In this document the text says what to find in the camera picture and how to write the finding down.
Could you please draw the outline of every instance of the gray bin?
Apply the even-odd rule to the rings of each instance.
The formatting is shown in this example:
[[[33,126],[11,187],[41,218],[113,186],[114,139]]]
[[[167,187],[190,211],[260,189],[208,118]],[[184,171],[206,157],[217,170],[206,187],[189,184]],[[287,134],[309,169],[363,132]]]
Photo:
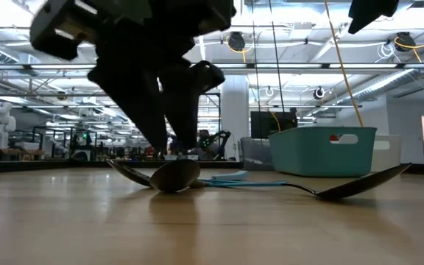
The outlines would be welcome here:
[[[268,139],[240,139],[243,168],[249,171],[274,171]]]

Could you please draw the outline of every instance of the white pillar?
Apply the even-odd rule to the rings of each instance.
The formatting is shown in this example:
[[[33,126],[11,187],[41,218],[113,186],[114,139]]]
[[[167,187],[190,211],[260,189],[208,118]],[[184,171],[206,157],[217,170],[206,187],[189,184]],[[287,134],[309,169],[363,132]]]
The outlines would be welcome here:
[[[226,76],[221,93],[221,129],[228,130],[233,134],[225,146],[225,155],[227,158],[235,157],[238,160],[237,143],[241,138],[249,136],[250,131],[247,77],[244,75]]]

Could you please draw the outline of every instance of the teal plastic bin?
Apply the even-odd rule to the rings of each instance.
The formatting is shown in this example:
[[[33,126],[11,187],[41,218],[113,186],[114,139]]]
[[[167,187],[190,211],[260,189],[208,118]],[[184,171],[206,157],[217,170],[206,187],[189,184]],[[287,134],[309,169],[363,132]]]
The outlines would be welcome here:
[[[369,174],[375,131],[371,127],[302,127],[269,136],[274,168],[303,177]]]

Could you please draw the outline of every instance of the ceiling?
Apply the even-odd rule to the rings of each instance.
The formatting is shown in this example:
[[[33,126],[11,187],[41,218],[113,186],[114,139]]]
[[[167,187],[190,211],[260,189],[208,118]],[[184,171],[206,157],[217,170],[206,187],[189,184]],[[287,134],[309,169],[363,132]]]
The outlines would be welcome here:
[[[323,1],[312,0],[271,0],[272,13],[268,1],[235,0],[238,14],[233,19],[232,27],[226,32],[213,32],[196,38],[196,46],[185,58],[193,63],[209,60],[212,63],[337,63],[338,57],[332,41],[332,33]],[[355,35],[347,34],[348,10],[350,1],[330,0],[331,21],[339,37],[339,48],[345,63],[392,63],[411,61],[413,52],[398,52],[393,45],[384,44],[392,41],[397,32],[410,32],[417,45],[424,44],[424,8],[410,8],[413,1],[400,1],[398,11],[392,18],[381,17]],[[29,27],[33,14],[37,12],[44,0],[0,0],[0,51],[16,58],[18,63],[91,63],[96,62],[94,47],[84,43],[79,48],[79,57],[66,62],[35,51],[29,43]],[[241,32],[246,43],[245,53],[235,52],[227,45],[231,32]],[[418,49],[423,55],[424,48]],[[77,78],[50,78],[60,76],[60,72],[45,71],[40,78],[13,78],[13,72],[0,71],[0,93],[82,93],[93,96],[74,96],[59,100],[56,97],[33,97],[26,99],[31,105],[73,106],[81,104],[114,105],[99,88],[83,78],[86,71],[70,71],[63,74],[75,74]],[[342,74],[270,74],[269,72],[248,73],[250,103],[279,103],[280,89],[283,91],[285,104],[320,104],[313,98],[317,88],[324,88],[327,93],[324,101],[345,96],[346,85]],[[354,87],[373,78],[373,74],[351,74],[350,84]],[[216,102],[204,96],[201,98],[200,116],[218,116]],[[45,109],[38,114],[52,118],[52,114],[61,113],[99,121],[125,121],[125,115],[118,109],[94,113],[86,108],[74,110]],[[70,121],[57,116],[56,119]],[[201,121],[203,126],[212,127],[215,121]]]

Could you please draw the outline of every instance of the wooden floor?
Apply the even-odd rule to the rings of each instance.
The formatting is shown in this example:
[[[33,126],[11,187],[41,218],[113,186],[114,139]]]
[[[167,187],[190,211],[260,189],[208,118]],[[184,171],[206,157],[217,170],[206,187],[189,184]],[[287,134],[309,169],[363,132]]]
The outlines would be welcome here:
[[[0,174],[0,264],[424,265],[424,176],[329,203],[293,188],[159,194],[111,169]]]

